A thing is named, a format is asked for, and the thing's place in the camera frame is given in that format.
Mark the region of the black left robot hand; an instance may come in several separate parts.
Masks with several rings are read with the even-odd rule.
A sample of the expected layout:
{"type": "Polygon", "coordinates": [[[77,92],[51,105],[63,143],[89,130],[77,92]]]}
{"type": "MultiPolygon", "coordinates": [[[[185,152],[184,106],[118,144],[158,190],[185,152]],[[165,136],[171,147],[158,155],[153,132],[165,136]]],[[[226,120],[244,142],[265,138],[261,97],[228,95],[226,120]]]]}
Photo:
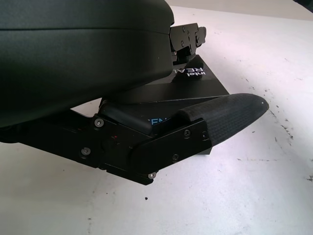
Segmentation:
{"type": "Polygon", "coordinates": [[[269,108],[207,74],[205,38],[164,0],[1,1],[1,142],[151,184],[269,108]]]}

